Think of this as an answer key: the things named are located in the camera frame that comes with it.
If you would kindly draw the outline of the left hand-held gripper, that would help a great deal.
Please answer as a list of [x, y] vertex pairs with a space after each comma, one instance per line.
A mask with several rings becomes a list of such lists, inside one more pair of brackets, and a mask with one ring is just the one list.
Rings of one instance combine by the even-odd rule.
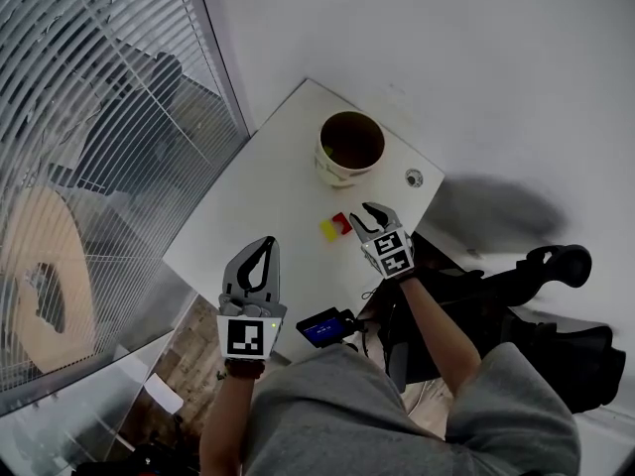
[[216, 318], [221, 355], [229, 360], [266, 361], [287, 314], [287, 308], [276, 303], [280, 249], [273, 236], [253, 241], [230, 260], [222, 292]]

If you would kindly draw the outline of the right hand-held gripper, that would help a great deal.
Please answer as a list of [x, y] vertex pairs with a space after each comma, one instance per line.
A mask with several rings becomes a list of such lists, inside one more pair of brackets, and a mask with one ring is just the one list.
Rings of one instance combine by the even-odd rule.
[[361, 250], [371, 265], [385, 280], [410, 273], [415, 267], [412, 241], [400, 227], [397, 213], [376, 202], [364, 202], [362, 206], [380, 228], [368, 228], [355, 213], [349, 214], [349, 222], [362, 242]]

